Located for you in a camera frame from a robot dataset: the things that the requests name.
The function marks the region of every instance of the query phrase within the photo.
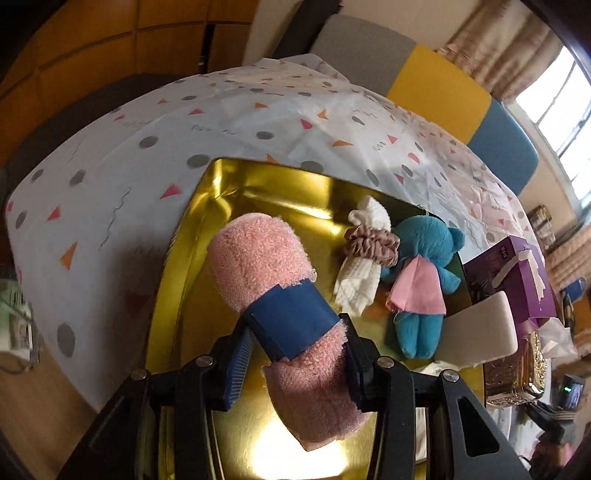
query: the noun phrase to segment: orange triangle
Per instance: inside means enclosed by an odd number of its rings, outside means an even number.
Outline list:
[[[337,140],[335,143],[331,145],[331,147],[352,147],[353,144],[346,142],[344,140]]]
[[[74,252],[76,251],[77,246],[78,242],[74,242],[72,246],[68,249],[68,251],[65,254],[63,254],[60,258],[60,263],[68,271],[70,271],[70,265],[72,264],[72,258],[74,257]]]

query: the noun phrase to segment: gold tray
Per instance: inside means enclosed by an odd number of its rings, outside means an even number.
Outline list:
[[[316,287],[333,300],[333,286],[344,260],[347,216],[365,195],[387,209],[392,225],[425,210],[383,193],[296,168],[256,161],[221,158],[203,174],[168,251],[152,318],[147,368],[177,369],[208,353],[214,341],[232,331],[238,314],[216,291],[207,267],[207,245],[230,220],[248,212],[280,216],[300,237],[318,272]],[[457,292],[445,298],[448,314],[471,305],[459,257],[448,266],[462,279]],[[373,305],[354,319],[360,336],[371,338],[382,355],[400,358],[386,345],[392,334],[387,292],[378,290]],[[375,414],[350,438],[305,452],[277,417],[269,399],[262,366],[269,360],[255,345],[242,395],[230,412],[214,413],[214,423],[226,480],[365,479],[373,446]],[[416,368],[428,362],[406,362]],[[482,367],[465,369],[462,377],[483,401]],[[160,425],[160,478],[174,478],[170,410]],[[424,464],[416,478],[424,478]]]

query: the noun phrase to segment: brown scrunchie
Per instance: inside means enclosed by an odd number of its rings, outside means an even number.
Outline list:
[[[393,267],[398,261],[400,239],[392,232],[359,225],[347,230],[345,239],[348,257],[369,258],[383,267]]]

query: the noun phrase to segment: curtain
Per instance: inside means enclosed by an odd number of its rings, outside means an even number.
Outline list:
[[[556,292],[580,277],[591,275],[591,225],[546,257],[546,271]]]
[[[511,100],[556,59],[563,44],[519,0],[482,0],[439,53],[498,100]]]

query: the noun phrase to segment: wall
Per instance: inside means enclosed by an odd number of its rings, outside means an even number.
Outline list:
[[[552,215],[552,227],[556,238],[574,226],[580,215],[580,202],[574,195],[569,179],[558,163],[554,151],[538,132],[527,114],[512,103],[507,110],[513,114],[538,151],[540,163],[530,182],[519,195],[519,201],[526,212],[538,205],[546,205]]]
[[[221,24],[212,53],[225,60],[216,65],[240,64],[257,3],[68,0],[0,83],[0,167],[35,127],[105,85],[136,73],[198,73],[207,24]]]
[[[301,0],[261,0],[245,63],[270,56]],[[343,0],[340,13],[396,30],[429,48],[444,46],[479,0]]]

